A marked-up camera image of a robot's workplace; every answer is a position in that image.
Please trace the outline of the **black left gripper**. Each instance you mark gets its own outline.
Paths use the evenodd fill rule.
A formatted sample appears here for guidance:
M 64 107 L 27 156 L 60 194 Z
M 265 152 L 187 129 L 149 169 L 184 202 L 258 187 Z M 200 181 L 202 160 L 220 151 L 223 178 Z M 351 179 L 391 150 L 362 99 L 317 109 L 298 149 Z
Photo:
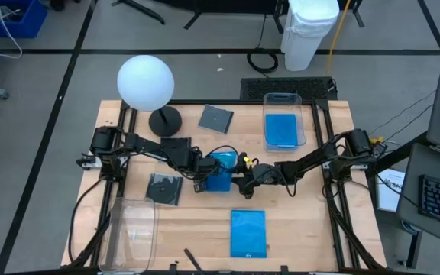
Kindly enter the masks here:
M 196 164 L 196 175 L 194 181 L 194 191 L 202 193 L 208 190 L 206 179 L 211 175 L 216 175 L 221 167 L 221 162 L 214 157 L 199 158 Z

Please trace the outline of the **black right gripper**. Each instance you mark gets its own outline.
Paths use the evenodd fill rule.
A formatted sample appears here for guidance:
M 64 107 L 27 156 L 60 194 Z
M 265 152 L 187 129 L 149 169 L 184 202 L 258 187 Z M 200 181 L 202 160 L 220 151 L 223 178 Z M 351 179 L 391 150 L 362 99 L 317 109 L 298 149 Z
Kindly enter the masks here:
M 251 159 L 246 152 L 238 155 L 236 163 L 236 173 L 246 173 L 251 168 Z M 238 186 L 239 193 L 246 199 L 251 199 L 254 195 L 254 188 L 251 186 L 260 185 L 279 185 L 281 183 L 280 174 L 273 165 L 262 163 L 254 166 L 252 177 L 235 177 L 231 182 Z

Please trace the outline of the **black clear jewel case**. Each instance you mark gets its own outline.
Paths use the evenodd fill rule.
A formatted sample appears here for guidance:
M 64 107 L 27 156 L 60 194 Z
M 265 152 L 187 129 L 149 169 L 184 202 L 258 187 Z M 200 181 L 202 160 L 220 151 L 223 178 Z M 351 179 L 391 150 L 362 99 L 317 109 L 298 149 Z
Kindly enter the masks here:
M 190 162 L 190 137 L 162 137 L 160 146 L 168 164 L 186 166 Z
M 198 126 L 221 134 L 227 134 L 234 112 L 205 105 Z
M 146 197 L 155 203 L 178 206 L 183 178 L 180 176 L 152 173 Z

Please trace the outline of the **clear plastic bin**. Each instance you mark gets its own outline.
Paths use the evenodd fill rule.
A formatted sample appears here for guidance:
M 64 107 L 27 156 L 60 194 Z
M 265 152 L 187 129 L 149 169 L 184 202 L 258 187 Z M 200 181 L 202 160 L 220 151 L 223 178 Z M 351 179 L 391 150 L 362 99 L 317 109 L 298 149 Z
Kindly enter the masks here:
M 117 198 L 102 239 L 103 275 L 140 275 L 154 262 L 158 210 L 149 198 Z
M 306 143 L 303 126 L 303 105 L 299 95 L 293 93 L 267 93 L 263 98 L 263 125 L 267 114 L 294 114 L 298 128 L 298 145 L 296 147 L 271 147 L 265 141 L 264 126 L 264 146 L 266 151 L 287 152 L 296 151 Z

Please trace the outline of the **black perforated floor mat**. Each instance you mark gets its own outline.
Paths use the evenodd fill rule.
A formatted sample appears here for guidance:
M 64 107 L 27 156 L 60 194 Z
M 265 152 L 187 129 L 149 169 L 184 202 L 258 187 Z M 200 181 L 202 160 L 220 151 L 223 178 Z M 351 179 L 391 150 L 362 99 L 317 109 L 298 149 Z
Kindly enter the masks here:
M 338 90 L 331 77 L 243 78 L 240 99 L 258 100 L 267 93 L 296 93 L 303 100 L 337 100 Z

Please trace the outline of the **white globe lamp black base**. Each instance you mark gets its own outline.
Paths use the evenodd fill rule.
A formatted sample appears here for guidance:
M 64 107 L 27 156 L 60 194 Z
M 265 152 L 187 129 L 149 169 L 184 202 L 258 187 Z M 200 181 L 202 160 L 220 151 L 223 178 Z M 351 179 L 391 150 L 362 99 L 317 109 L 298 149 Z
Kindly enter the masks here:
M 149 127 L 155 135 L 167 138 L 181 129 L 181 114 L 168 105 L 175 81 L 161 59 L 140 55 L 125 61 L 118 71 L 117 88 L 121 99 L 130 107 L 150 114 Z

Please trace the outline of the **white paper sheet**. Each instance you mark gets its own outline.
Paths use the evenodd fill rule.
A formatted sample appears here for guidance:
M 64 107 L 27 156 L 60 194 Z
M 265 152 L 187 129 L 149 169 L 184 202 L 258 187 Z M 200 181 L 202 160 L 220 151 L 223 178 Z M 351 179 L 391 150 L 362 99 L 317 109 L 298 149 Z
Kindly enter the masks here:
M 403 188 L 405 173 L 387 169 L 377 176 L 377 209 L 395 212 Z

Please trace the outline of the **white trash bin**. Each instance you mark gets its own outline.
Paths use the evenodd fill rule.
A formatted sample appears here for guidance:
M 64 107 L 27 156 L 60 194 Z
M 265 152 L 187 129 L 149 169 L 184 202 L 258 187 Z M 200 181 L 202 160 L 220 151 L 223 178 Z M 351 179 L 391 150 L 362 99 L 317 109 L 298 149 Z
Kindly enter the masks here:
M 280 49 L 286 69 L 297 72 L 309 66 L 340 10 L 337 0 L 288 0 L 288 4 Z

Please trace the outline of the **grey desk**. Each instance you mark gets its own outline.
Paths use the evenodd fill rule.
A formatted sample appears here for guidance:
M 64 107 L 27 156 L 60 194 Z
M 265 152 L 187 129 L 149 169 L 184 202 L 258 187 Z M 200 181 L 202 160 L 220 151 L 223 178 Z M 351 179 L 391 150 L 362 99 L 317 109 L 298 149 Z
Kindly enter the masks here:
M 419 176 L 426 174 L 440 179 L 440 152 L 414 144 L 409 156 L 404 184 L 396 213 L 405 222 L 440 238 L 440 222 L 418 213 Z

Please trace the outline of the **blue storage bin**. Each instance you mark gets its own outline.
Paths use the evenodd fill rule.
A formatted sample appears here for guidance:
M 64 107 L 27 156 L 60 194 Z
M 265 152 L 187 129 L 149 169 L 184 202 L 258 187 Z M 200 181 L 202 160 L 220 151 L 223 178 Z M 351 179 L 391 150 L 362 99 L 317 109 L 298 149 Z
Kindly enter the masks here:
M 47 16 L 46 8 L 39 0 L 0 0 L 2 14 L 8 15 L 4 24 L 13 38 L 35 38 Z M 0 19 L 0 37 L 7 37 Z

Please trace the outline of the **black table frame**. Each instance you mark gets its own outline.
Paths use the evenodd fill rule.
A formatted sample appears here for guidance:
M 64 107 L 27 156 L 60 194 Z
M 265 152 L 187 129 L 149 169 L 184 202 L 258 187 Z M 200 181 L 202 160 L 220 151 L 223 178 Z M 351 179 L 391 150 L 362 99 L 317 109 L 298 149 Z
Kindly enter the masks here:
M 199 146 L 204 154 L 217 146 L 228 144 L 238 151 L 246 151 L 261 163 L 278 160 L 297 160 L 317 148 L 320 134 L 328 138 L 328 118 L 319 109 L 319 123 L 313 120 L 314 105 L 302 107 L 306 143 L 296 152 L 274 153 L 264 150 L 263 106 L 259 102 L 240 100 L 175 101 L 183 117 L 180 137 L 191 137 L 192 145 Z M 227 134 L 218 134 L 197 126 L 204 105 L 234 112 Z M 352 130 L 353 118 L 346 101 L 329 101 L 334 133 Z M 144 197 L 151 173 L 177 174 L 167 165 L 145 156 L 131 158 L 125 197 Z M 194 193 L 193 182 L 185 180 L 178 206 L 158 205 L 157 242 L 153 248 L 154 261 L 148 270 L 195 270 L 185 253 L 188 248 L 203 270 L 280 272 L 281 266 L 289 271 L 336 271 L 338 264 L 332 239 L 332 225 L 327 203 L 321 194 L 322 168 L 311 170 L 297 184 L 296 197 L 290 198 L 282 186 L 256 188 L 253 199 L 244 199 L 237 188 L 227 193 Z M 81 202 L 76 212 L 73 232 L 73 256 L 87 245 L 98 226 L 105 183 L 92 190 Z M 371 253 L 375 261 L 386 266 L 380 232 L 374 214 L 370 193 L 361 185 L 345 184 L 345 194 L 350 209 L 354 233 Z M 230 215 L 232 209 L 260 209 L 266 212 L 267 258 L 247 259 L 230 257 Z

